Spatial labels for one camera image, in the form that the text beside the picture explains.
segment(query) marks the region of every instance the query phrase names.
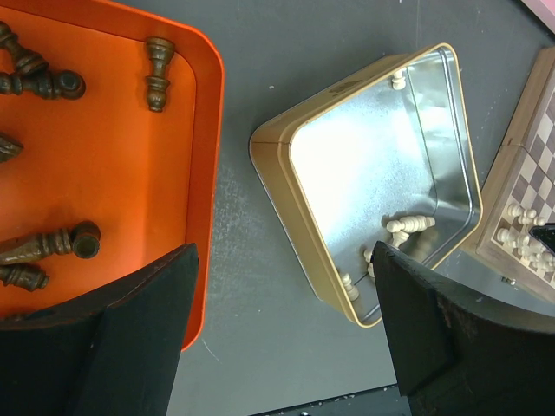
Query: dark wooden chess piece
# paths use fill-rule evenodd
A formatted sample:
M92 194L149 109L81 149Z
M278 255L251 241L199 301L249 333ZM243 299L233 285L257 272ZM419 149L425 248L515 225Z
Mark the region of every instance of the dark wooden chess piece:
M23 150L23 145L10 136L0 133L0 163L14 159Z
M167 65L175 53L175 45L160 37L147 38L148 59L150 59L153 70L147 76L147 103L148 109L155 113L160 113L167 101L166 90L170 81L166 79Z
M58 74L44 71L30 77L0 72L0 94L5 95L21 95L23 91L30 91L45 100L77 100L83 97L86 88L82 77L73 71Z
M0 280L4 286L13 285L32 292L44 289L49 277L41 269L31 264L12 264L0 266Z
M61 228L0 243L0 265L33 263L74 252L80 258L94 257L100 249L100 230L91 222L79 223L72 231Z
M92 221L83 221L71 231L71 248L79 258L92 258L101 249L101 230Z
M23 76L46 70L49 63L35 51L26 49L17 42L18 36L11 31L10 26L0 22L0 48L7 49L14 63L14 70Z

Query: chessboard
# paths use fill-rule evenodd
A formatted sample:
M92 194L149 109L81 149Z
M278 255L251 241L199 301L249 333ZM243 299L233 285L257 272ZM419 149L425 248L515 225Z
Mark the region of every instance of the chessboard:
M532 237L531 242L525 238L535 224L555 223L555 48L539 54L482 189L482 200L482 221L463 249L555 302L555 258L539 260L538 251L545 248ZM512 215L510 206L520 207L531 218ZM501 230L512 237L500 238ZM532 252L531 246L542 250Z

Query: white chess piece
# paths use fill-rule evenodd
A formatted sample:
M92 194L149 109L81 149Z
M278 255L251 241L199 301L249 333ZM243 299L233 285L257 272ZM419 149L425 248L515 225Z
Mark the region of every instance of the white chess piece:
M404 68L399 69L397 72L393 73L391 85L395 91L404 89L407 86L407 81L405 80L405 75L403 75L403 71Z
M522 256L522 257L529 257L532 253L532 249L530 248L529 244L523 244L521 245L518 249L517 252Z
M549 264L544 262L543 260L539 260L535 263L535 265L539 270L545 270L549 267Z
M539 225L540 227L543 227L544 225L547 224L547 220L546 220L545 218L543 218L543 217L536 217L536 218L532 221L532 223L533 223L534 225Z
M403 217L399 221L401 221L401 224L404 224L402 230L408 233L417 232L421 228L417 217Z
M524 208L522 208L520 205L518 204L510 204L509 206L507 206L506 208L506 214L509 217L519 217L522 215L522 213L524 212Z
M358 289L353 284L353 282L350 280L349 273L344 273L341 275L341 283L343 284L343 287L345 288L345 291L347 292L347 296L349 297L350 301L353 302L356 299L358 299L358 296L360 295L360 293L358 292Z
M364 251L364 260L366 260L366 263L370 263L370 259L372 258L372 253L374 251L371 249L366 249Z
M408 240L409 235L405 231L398 231L394 232L391 237L393 237L391 245L398 249L401 244Z
M553 261L555 260L555 257L553 257L553 255L551 253L545 252L541 254L541 259L543 262L547 263L547 264L553 264Z
M385 228L393 234L394 232L402 231L403 226L404 224L401 224L401 221L394 219L389 221Z
M426 228L434 227L435 226L435 218L434 217L426 217Z
M375 274L374 274L374 264L373 263L369 263L368 264L368 275L374 279L375 278Z
M435 218L424 217L423 215L402 217L394 219L386 224L386 229L392 234L399 231L408 233L424 231L435 225Z
M530 243L530 236L527 234L519 234L515 241L515 247L527 248Z
M519 223L523 225L531 224L537 215L538 213L536 212L536 210L524 210L524 212L522 212L522 214L520 214L519 216Z
M535 253L530 256L530 261L533 263L537 263L541 261L541 253Z
M532 254L541 254L547 250L547 248L535 238L530 238L529 247Z
M509 243L510 246L513 246L513 243L517 241L518 234L516 231L501 228L497 231L496 237L500 243Z

